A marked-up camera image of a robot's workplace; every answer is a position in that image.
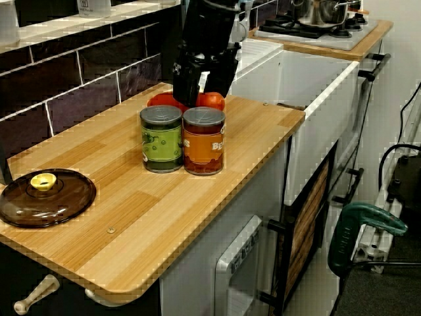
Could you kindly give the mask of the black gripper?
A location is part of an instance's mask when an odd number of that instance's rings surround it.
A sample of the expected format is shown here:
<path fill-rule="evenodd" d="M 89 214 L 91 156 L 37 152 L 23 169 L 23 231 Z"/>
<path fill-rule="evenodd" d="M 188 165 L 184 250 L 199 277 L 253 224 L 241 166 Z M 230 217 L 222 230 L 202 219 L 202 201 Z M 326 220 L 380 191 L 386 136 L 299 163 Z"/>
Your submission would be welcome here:
<path fill-rule="evenodd" d="M 238 66 L 239 42 L 228 42 L 217 48 L 208 43 L 200 46 L 184 41 L 178 49 L 179 56 L 173 66 L 173 96 L 176 101 L 186 107 L 195 107 L 204 66 L 211 66 L 205 92 L 227 96 Z"/>

